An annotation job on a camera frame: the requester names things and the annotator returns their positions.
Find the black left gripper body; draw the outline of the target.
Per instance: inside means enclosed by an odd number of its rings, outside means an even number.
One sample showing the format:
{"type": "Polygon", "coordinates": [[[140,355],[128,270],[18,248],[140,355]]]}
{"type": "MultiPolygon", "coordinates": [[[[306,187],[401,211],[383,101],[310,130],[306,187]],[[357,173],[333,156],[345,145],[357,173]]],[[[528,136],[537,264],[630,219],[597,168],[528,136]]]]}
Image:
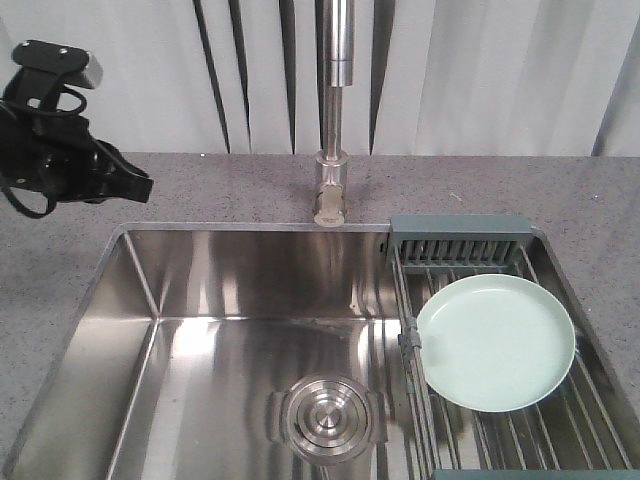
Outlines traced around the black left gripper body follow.
{"type": "Polygon", "coordinates": [[[97,141],[83,116],[86,97],[65,80],[20,68],[1,96],[1,191],[16,189],[49,203],[101,203],[97,141]]]}

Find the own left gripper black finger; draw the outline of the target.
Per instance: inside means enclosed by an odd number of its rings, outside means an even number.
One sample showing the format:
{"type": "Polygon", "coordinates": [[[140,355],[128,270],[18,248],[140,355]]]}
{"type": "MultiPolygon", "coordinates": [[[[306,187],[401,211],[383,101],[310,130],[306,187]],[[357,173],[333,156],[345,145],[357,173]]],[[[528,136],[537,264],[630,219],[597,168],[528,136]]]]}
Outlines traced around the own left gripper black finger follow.
{"type": "Polygon", "coordinates": [[[101,196],[135,202],[149,200],[153,180],[143,170],[128,162],[119,150],[108,142],[97,141],[101,167],[101,196]]]}

